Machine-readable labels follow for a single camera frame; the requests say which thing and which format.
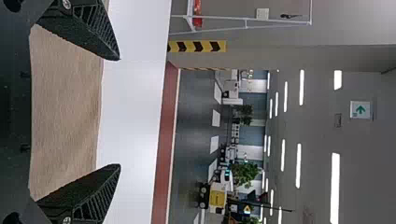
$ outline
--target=wall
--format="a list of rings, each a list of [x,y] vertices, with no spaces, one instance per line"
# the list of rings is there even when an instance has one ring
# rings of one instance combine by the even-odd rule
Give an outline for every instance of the wall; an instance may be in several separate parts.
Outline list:
[[[118,162],[122,171],[105,223],[151,222],[170,7],[170,0],[110,1],[121,60],[104,65],[97,166]],[[136,35],[148,27],[150,35]]]
[[[245,93],[240,92],[239,98],[244,100],[244,105],[253,106],[253,118],[265,119],[266,118],[266,98],[265,93]]]
[[[229,41],[226,53],[169,53],[168,59],[185,67],[247,67],[284,70],[311,67],[345,71],[381,72],[395,67],[396,46],[266,46],[233,49]]]
[[[267,129],[273,136],[268,175],[270,189],[277,183],[275,206],[296,209],[284,213],[283,223],[302,224],[305,209],[315,223],[329,223],[332,152],[341,154],[340,223],[391,223],[391,205],[396,203],[396,77],[345,72],[343,89],[334,91],[332,70],[307,68],[303,106],[298,105],[298,70],[281,71],[272,80],[271,97],[278,89],[283,99],[285,80],[290,93],[288,112],[271,119]],[[375,119],[349,119],[350,100],[373,101]],[[333,126],[335,113],[342,113],[342,128]],[[282,138],[287,139],[284,173],[279,172]],[[297,143],[303,145],[300,189],[294,187]],[[277,213],[268,223],[277,223]]]
[[[245,153],[247,153],[248,160],[262,161],[262,146],[238,145],[238,158],[245,158]]]
[[[263,146],[264,127],[241,125],[239,130],[239,144],[247,146]]]
[[[185,12],[187,2],[176,0],[172,14]],[[269,7],[270,18],[279,19],[281,13],[308,15],[309,0],[219,0],[203,2],[204,15],[255,17],[257,7]],[[241,49],[247,46],[265,45],[385,45],[395,44],[396,14],[392,0],[314,0],[313,25],[300,28],[273,28],[248,31],[204,33],[199,35],[175,36],[176,38],[203,39],[224,38],[232,42],[230,47]],[[205,27],[239,25],[235,21],[204,21]],[[179,26],[172,20],[172,26]]]

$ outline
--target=black machine part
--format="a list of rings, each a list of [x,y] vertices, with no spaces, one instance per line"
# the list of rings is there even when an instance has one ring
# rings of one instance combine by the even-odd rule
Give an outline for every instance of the black machine part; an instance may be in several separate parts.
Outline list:
[[[87,22],[82,14],[81,18],[68,14],[69,7],[74,12],[78,7],[89,8]],[[51,224],[28,189],[32,145],[30,30],[39,21],[56,35],[116,61],[120,58],[117,41],[102,9],[102,2],[97,0],[0,0],[0,224]]]

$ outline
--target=brown mat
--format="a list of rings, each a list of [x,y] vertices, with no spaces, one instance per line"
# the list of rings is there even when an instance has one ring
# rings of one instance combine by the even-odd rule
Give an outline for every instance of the brown mat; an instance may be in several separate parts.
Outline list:
[[[95,169],[103,60],[38,25],[32,29],[30,44],[33,148],[29,188],[37,200]]]

